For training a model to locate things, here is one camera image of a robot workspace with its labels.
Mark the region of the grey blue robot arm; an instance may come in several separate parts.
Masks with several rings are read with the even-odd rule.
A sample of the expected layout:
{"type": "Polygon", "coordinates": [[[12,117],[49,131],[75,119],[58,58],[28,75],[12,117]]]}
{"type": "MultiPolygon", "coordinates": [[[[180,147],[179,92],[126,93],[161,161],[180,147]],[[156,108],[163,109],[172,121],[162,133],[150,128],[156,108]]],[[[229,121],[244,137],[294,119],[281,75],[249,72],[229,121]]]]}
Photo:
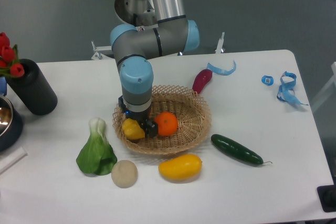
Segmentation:
{"type": "Polygon", "coordinates": [[[158,134],[157,123],[150,119],[154,73],[149,59],[190,51],[200,43],[197,24],[186,18],[182,0],[152,1],[157,27],[139,31],[121,24],[110,34],[122,87],[119,107],[146,137],[158,134]]]}

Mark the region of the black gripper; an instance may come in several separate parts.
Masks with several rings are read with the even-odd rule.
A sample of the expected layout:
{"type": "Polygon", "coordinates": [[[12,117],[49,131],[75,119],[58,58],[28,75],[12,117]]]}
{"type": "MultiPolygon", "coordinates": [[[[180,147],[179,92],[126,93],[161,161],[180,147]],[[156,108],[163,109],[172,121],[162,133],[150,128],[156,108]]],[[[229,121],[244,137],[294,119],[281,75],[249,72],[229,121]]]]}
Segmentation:
{"type": "Polygon", "coordinates": [[[118,98],[118,106],[127,119],[130,118],[138,122],[139,126],[144,130],[146,138],[153,138],[158,135],[158,125],[150,119],[151,100],[149,100],[149,106],[141,112],[135,112],[134,109],[129,109],[123,96],[118,98]]]}

